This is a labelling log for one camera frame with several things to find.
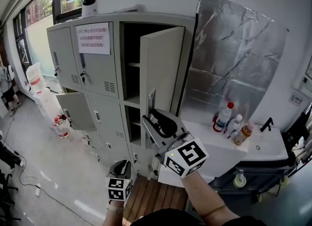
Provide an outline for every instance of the white bottle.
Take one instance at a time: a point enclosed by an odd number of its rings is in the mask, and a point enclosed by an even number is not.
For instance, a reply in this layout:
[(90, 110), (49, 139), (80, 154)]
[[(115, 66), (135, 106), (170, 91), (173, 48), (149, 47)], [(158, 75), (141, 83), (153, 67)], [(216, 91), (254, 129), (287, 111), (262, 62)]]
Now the white bottle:
[(216, 132), (221, 132), (224, 127), (226, 126), (226, 124), (228, 123), (228, 121), (231, 118), (232, 115), (232, 108), (234, 107), (234, 103), (233, 102), (229, 102), (228, 103), (228, 107), (223, 109), (219, 115), (218, 118), (216, 119), (213, 129)]
[(223, 134), (226, 138), (230, 138), (234, 135), (234, 132), (239, 128), (239, 123), (242, 120), (243, 116), (238, 114), (235, 119), (232, 119), (228, 126), (224, 129)]

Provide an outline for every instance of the faucet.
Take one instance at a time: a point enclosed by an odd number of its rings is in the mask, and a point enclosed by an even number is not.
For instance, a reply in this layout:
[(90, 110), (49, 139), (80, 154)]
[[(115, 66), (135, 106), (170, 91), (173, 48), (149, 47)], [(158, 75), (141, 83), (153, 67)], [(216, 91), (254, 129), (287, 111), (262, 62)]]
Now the faucet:
[(272, 126), (274, 126), (273, 119), (272, 119), (271, 117), (270, 117), (270, 118), (268, 119), (268, 121), (263, 125), (263, 127), (260, 128), (260, 131), (263, 132), (267, 127), (269, 128), (269, 131), (271, 131), (270, 123), (272, 124)]

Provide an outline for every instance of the paper sign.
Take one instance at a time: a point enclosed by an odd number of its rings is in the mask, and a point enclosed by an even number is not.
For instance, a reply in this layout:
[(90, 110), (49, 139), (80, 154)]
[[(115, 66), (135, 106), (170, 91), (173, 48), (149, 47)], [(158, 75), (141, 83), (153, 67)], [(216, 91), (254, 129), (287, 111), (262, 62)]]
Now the paper sign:
[(300, 106), (303, 98), (296, 93), (292, 93), (291, 97), (289, 98), (289, 102), (295, 104), (296, 106)]
[(79, 53), (110, 55), (108, 22), (76, 26)]

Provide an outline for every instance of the foil-covered wall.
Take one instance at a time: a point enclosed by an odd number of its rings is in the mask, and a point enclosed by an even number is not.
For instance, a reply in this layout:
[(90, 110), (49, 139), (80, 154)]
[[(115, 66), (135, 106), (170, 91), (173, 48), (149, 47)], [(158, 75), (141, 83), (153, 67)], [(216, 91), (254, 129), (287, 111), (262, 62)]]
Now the foil-covered wall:
[(193, 59), (184, 89), (183, 120), (211, 125), (234, 102), (248, 121), (278, 67), (288, 30), (226, 0), (199, 0)]

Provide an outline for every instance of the wooden floor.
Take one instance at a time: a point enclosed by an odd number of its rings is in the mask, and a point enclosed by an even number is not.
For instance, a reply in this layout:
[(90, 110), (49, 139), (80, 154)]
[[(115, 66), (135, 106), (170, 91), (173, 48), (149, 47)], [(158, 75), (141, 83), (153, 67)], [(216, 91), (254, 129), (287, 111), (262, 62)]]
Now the wooden floor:
[(162, 208), (184, 209), (187, 193), (184, 188), (166, 185), (138, 176), (123, 213), (123, 226), (141, 216)]

